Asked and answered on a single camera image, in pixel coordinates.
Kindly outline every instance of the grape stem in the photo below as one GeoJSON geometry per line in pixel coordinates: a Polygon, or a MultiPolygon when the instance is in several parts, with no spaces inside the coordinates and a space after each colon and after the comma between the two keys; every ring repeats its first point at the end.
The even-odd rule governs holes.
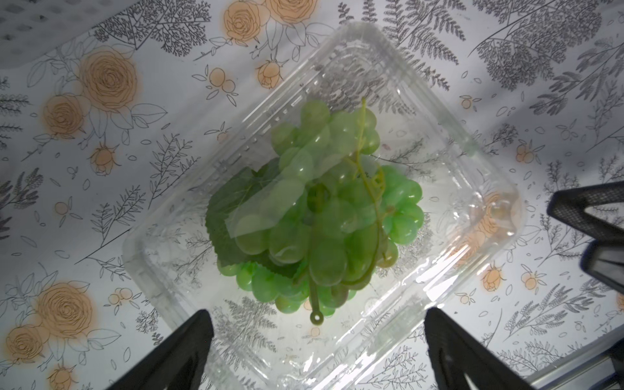
{"type": "MultiPolygon", "coordinates": [[[[377,217],[377,229],[378,229],[378,234],[377,234],[377,243],[375,246],[375,252],[373,253],[373,260],[371,261],[371,265],[368,267],[368,270],[366,270],[366,273],[364,274],[364,276],[362,276],[360,279],[353,281],[353,282],[342,282],[345,286],[349,286],[349,285],[356,285],[358,283],[363,282],[371,273],[373,273],[373,271],[375,270],[375,258],[377,258],[377,252],[379,251],[379,245],[381,244],[381,236],[383,234],[383,227],[382,227],[382,222],[383,222],[383,217],[381,215],[381,212],[379,211],[379,204],[375,201],[375,196],[373,194],[373,189],[371,188],[371,182],[368,179],[368,176],[366,176],[366,172],[364,171],[364,168],[362,167],[362,164],[360,163],[360,149],[362,148],[362,146],[364,145],[364,121],[366,120],[366,98],[363,97],[362,98],[362,108],[359,111],[359,116],[360,116],[360,121],[359,121],[359,134],[358,134],[358,147],[357,150],[355,151],[355,164],[358,168],[358,172],[360,174],[360,176],[362,177],[362,180],[364,181],[364,187],[366,188],[366,192],[368,192],[368,196],[371,197],[371,200],[373,201],[373,205],[375,206],[375,216],[377,217]]],[[[386,254],[383,253],[382,256],[384,257],[384,260],[386,259],[386,254]]]]}
{"type": "Polygon", "coordinates": [[[312,306],[310,322],[314,325],[323,324],[324,316],[321,313],[321,308],[318,303],[318,291],[316,290],[316,283],[312,279],[312,276],[310,276],[310,305],[312,306]]]}

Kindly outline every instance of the floral patterned surface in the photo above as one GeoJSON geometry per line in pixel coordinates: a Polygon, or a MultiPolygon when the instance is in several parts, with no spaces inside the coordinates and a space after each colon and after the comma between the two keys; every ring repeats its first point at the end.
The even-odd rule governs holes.
{"type": "MultiPolygon", "coordinates": [[[[324,37],[358,20],[383,29],[524,198],[519,239],[447,313],[524,376],[624,322],[624,298],[578,268],[590,239],[545,216],[557,190],[624,178],[622,2],[141,0],[0,71],[1,389],[103,389],[170,334],[125,271],[128,230],[324,37]],[[197,112],[209,114],[201,131],[187,121],[197,112]]],[[[617,205],[591,212],[624,223],[617,205]]],[[[492,229],[484,218],[469,239],[492,229]]],[[[217,326],[251,328],[275,349],[253,336],[272,307],[222,308],[240,323],[214,313],[217,326]]],[[[322,339],[313,328],[301,342],[322,339]]],[[[265,388],[228,353],[246,390],[265,388]]],[[[422,329],[354,388],[435,389],[422,329]]]]}

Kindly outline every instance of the plastic clamshell box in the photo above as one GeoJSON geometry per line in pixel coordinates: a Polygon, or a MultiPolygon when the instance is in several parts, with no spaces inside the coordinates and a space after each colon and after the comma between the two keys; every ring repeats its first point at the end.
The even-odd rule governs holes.
{"type": "Polygon", "coordinates": [[[202,308],[211,314],[207,374],[218,389],[242,388],[233,374],[240,367],[268,389],[346,388],[464,280],[485,277],[486,288],[495,286],[488,259],[521,228],[518,191],[373,25],[347,24],[328,37],[234,134],[124,243],[127,271],[170,327],[202,308]],[[421,184],[426,222],[411,245],[399,247],[392,268],[377,269],[370,285],[315,326],[306,305],[280,313],[219,273],[206,209],[242,168],[258,170],[277,157],[269,130],[298,124],[307,100],[354,110],[362,97],[378,119],[381,146],[373,155],[421,184]]]}

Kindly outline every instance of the grape bunch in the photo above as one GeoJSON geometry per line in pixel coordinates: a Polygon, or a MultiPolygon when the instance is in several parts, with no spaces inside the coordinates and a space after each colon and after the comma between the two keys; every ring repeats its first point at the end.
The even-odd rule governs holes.
{"type": "Polygon", "coordinates": [[[365,100],[354,112],[312,100],[299,127],[274,127],[279,157],[257,172],[245,168],[210,199],[206,226],[219,272],[282,313],[309,300],[310,320],[321,324],[376,267],[392,267],[397,244],[410,244],[424,221],[422,190],[370,156],[380,143],[376,125],[365,100]],[[268,195],[228,236],[224,220],[262,190],[268,195]]]}

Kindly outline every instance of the grape leaf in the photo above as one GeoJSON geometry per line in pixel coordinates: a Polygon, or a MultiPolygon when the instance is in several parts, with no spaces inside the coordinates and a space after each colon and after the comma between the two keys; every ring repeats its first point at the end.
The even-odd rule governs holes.
{"type": "Polygon", "coordinates": [[[292,278],[295,275],[298,268],[297,264],[277,266],[269,259],[267,251],[259,255],[243,253],[234,239],[230,237],[225,226],[225,220],[232,211],[266,187],[280,174],[278,164],[279,159],[274,158],[257,172],[245,167],[223,184],[210,198],[206,212],[206,229],[217,254],[219,266],[254,261],[271,272],[287,278],[292,278]]]}

